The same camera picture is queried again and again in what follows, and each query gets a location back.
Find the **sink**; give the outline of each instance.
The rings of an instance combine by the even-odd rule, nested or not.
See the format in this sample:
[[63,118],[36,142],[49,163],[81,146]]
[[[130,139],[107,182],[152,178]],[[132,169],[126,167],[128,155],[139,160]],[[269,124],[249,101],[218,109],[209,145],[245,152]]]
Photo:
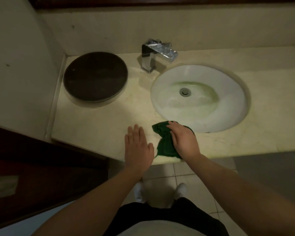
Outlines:
[[161,74],[151,87],[151,101],[163,118],[196,132],[229,129],[248,111],[240,85],[225,73],[202,65],[182,65]]

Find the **backsplash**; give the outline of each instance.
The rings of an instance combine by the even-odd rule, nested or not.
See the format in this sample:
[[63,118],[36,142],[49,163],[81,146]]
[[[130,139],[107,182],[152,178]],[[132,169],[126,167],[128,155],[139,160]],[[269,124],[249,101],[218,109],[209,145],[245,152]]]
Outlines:
[[140,52],[149,38],[174,50],[295,45],[295,4],[115,7],[39,13],[68,55]]

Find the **pants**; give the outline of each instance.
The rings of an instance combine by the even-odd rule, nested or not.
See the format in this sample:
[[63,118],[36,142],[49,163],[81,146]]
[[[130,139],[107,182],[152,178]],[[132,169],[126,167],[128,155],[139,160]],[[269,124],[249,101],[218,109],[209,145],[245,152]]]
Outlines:
[[150,220],[167,220],[195,229],[206,236],[228,236],[225,226],[187,198],[181,197],[170,209],[159,209],[133,202],[119,208],[104,236],[115,236],[131,226]]

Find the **faucet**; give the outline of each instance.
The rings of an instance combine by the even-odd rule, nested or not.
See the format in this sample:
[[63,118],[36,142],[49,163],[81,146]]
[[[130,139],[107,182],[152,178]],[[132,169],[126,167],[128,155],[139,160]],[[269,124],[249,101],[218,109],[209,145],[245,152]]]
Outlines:
[[162,43],[159,39],[153,40],[149,38],[142,45],[142,63],[141,67],[148,73],[151,73],[155,69],[156,54],[161,58],[172,63],[178,52],[171,49],[171,43]]

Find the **white shoe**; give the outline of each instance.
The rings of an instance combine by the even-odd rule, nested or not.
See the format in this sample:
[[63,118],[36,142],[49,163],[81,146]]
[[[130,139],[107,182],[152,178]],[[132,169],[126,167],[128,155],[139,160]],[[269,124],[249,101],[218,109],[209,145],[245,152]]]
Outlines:
[[174,200],[178,200],[181,197],[187,197],[187,185],[185,183],[180,183],[174,193]]
[[138,182],[135,186],[134,186],[134,198],[136,200],[136,202],[138,203],[146,203],[147,199],[145,198],[145,193],[144,193],[144,187],[142,182]]

